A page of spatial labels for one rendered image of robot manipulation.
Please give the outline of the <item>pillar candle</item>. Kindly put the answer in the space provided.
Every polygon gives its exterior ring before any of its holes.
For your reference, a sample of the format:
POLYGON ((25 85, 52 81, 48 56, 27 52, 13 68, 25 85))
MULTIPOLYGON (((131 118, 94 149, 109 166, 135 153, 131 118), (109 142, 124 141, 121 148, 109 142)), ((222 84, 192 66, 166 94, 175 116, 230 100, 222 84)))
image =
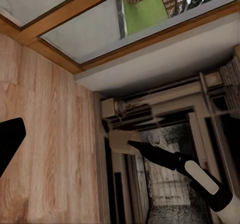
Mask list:
POLYGON ((110 148, 117 153, 137 155, 141 151, 128 143, 128 141, 143 142, 142 136, 137 131, 115 130, 109 138, 110 148))

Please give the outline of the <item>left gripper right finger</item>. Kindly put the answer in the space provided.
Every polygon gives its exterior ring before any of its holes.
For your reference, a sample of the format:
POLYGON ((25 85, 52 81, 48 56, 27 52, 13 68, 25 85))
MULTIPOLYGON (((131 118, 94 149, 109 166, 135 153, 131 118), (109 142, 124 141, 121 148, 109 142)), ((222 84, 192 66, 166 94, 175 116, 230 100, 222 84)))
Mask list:
POLYGON ((226 122, 224 135, 240 157, 240 119, 229 117, 226 122))

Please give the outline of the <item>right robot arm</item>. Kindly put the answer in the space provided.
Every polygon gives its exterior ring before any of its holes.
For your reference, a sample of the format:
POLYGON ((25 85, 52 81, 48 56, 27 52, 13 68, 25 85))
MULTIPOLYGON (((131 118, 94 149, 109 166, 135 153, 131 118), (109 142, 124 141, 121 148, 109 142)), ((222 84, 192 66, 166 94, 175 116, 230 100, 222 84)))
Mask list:
POLYGON ((207 169, 203 169, 198 159, 181 152, 167 152, 167 143, 161 137, 149 142, 128 141, 152 163, 171 169, 192 179, 189 184, 200 197, 216 212, 225 224, 240 224, 240 199, 232 194, 207 169))

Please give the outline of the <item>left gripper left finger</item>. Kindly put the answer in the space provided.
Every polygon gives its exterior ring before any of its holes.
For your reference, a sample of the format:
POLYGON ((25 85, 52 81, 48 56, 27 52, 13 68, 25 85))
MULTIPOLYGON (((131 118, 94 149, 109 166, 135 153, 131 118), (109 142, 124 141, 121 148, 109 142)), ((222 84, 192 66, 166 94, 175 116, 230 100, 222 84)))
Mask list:
POLYGON ((0 123, 0 177, 26 137, 22 117, 0 123))

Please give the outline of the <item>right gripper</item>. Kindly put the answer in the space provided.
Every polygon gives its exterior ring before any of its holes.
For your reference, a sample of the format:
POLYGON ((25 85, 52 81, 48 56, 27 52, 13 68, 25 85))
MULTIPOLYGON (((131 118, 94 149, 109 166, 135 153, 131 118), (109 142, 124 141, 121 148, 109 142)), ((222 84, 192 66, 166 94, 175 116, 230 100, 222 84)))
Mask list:
POLYGON ((152 163, 162 166, 162 159, 166 150, 152 146, 149 142, 128 141, 130 145, 140 150, 140 153, 152 163))

